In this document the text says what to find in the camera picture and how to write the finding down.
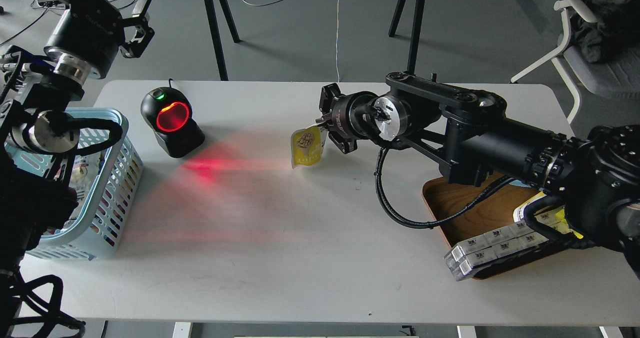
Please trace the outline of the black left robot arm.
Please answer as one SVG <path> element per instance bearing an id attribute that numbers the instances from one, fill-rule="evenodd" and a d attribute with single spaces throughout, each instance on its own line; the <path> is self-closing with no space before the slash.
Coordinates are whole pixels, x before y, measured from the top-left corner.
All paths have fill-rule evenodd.
<path id="1" fill-rule="evenodd" d="M 77 207 L 70 187 L 74 159 L 102 152 L 125 138 L 123 124 L 76 119 L 67 112 L 81 100 L 88 77 L 103 79 L 115 54 L 138 58 L 154 36 L 148 24 L 151 0 L 137 0 L 131 17 L 108 0 L 57 0 L 65 12 L 43 55 L 10 46 L 1 57 L 1 144 L 51 157 L 41 173 L 18 166 L 1 149 L 1 336 L 16 325 L 41 324 L 37 338 L 57 325 L 85 334 L 85 323 L 61 310 L 62 279 L 46 275 L 26 282 L 20 262 L 45 231 L 60 228 Z"/>

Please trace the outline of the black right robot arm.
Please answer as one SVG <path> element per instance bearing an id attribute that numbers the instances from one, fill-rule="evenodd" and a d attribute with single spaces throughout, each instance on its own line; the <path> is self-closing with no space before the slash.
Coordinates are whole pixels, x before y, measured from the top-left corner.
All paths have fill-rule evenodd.
<path id="1" fill-rule="evenodd" d="M 382 186 L 382 166 L 391 149 L 413 148 L 439 166 L 448 183 L 491 183 L 462 212 L 519 180 L 544 192 L 528 205 L 523 219 L 533 231 L 566 249 L 603 247 L 624 254 L 639 272 L 639 126 L 594 127 L 587 140 L 508 119 L 507 103 L 492 92 L 455 87 L 406 72 L 385 79 L 384 95 L 343 94 L 337 84 L 322 88 L 317 124 L 343 152 L 357 140 L 380 147 L 375 191 L 391 219 L 414 229 L 432 229 L 439 221 L 417 222 L 398 213 Z"/>

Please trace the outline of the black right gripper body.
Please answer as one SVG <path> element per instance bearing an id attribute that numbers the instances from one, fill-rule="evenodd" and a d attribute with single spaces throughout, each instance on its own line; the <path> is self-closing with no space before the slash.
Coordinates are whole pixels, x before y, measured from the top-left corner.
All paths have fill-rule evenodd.
<path id="1" fill-rule="evenodd" d="M 377 95 L 370 91 L 361 91 L 354 94 L 342 94 L 342 113 L 339 119 L 339 128 L 349 129 L 359 139 L 370 140 L 378 135 L 378 128 L 373 119 L 372 102 Z"/>

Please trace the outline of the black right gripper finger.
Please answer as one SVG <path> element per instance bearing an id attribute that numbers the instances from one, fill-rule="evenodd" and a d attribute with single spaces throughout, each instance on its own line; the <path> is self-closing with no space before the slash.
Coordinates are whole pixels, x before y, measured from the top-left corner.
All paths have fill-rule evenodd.
<path id="1" fill-rule="evenodd" d="M 338 126 L 327 126 L 328 136 L 330 140 L 341 150 L 343 154 L 348 154 L 358 148 L 358 136 L 349 129 L 339 128 Z"/>
<path id="2" fill-rule="evenodd" d="M 331 83 L 321 88 L 318 108 L 321 116 L 318 124 L 323 126 L 338 126 L 342 113 L 342 93 L 337 83 Z"/>

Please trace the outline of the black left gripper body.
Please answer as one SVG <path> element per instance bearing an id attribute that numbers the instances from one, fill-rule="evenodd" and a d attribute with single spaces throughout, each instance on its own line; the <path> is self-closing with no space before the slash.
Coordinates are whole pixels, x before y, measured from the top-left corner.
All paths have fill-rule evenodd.
<path id="1" fill-rule="evenodd" d="M 107 1 L 72 1 L 46 42 L 45 54 L 53 60 L 71 54 L 89 63 L 92 78 L 103 79 L 124 41 L 120 19 Z"/>

